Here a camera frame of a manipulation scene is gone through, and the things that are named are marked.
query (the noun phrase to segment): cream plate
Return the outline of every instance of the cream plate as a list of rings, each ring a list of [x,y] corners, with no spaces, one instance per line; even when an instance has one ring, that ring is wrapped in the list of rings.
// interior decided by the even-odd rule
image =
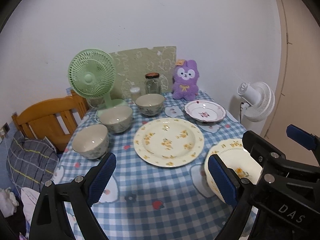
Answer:
[[[191,122],[162,118],[146,123],[134,136],[140,158],[159,167],[179,167],[195,160],[202,152],[204,137]]]
[[[201,122],[219,122],[226,116],[224,108],[207,100],[195,100],[187,103],[184,110],[193,119]]]
[[[250,153],[242,146],[241,139],[228,139],[220,141],[208,152],[204,161],[204,172],[212,191],[224,202],[223,197],[214,182],[209,170],[208,159],[212,154],[218,154],[223,163],[232,168],[240,178],[248,178],[253,184],[257,184],[262,171],[261,166],[250,156]]]

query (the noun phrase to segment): purple plush toy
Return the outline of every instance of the purple plush toy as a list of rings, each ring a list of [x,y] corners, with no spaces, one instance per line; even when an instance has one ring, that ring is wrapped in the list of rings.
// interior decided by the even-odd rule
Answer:
[[[194,60],[178,60],[173,72],[173,99],[193,101],[198,93],[199,72]]]

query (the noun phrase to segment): plaid pillow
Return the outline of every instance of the plaid pillow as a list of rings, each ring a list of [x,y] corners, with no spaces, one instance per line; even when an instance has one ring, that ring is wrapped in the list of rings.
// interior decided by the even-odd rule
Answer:
[[[58,157],[47,143],[25,139],[20,131],[14,134],[8,152],[7,170],[17,186],[40,192],[44,183],[51,179],[57,163]]]

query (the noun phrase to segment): blue checkered tablecloth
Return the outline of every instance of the blue checkered tablecloth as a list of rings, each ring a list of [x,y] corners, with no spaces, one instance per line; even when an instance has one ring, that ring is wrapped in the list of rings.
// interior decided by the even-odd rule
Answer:
[[[174,100],[171,93],[165,94],[165,97],[165,106],[178,106],[183,111],[185,100]],[[201,91],[196,98],[213,101]],[[136,154],[133,137],[145,122],[166,115],[162,112],[159,116],[148,118],[139,113],[135,104],[130,106],[134,117],[132,127],[123,134],[109,135],[109,151],[113,152],[117,159],[113,173],[113,184],[116,186],[110,190],[116,192],[106,190],[105,193],[112,197],[105,195],[105,201],[100,200],[92,206],[92,211],[105,234],[110,240],[214,239],[232,208],[214,194],[211,197],[201,194],[194,185],[191,168],[196,165],[203,166],[209,149],[219,141],[242,138],[245,128],[226,116],[219,123],[221,128],[216,133],[201,130],[205,143],[201,155],[196,160],[178,168],[160,168],[146,163]],[[88,119],[82,122],[73,134],[57,166],[58,170],[63,170],[60,183],[70,182],[78,175],[85,175],[99,162],[82,157],[71,147],[78,131],[96,123],[95,111],[91,110],[87,115]],[[179,118],[196,123],[186,115]],[[70,203],[66,203],[66,210],[76,239],[82,239]],[[252,213],[246,230],[252,226],[253,221]]]

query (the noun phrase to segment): green desk fan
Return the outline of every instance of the green desk fan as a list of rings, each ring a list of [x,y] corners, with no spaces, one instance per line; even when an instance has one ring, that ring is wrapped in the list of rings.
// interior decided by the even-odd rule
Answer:
[[[104,99],[104,103],[98,107],[98,116],[107,108],[128,105],[122,99],[111,100],[110,92],[115,78],[112,57],[98,49],[79,52],[68,68],[69,83],[77,94],[87,99]]]

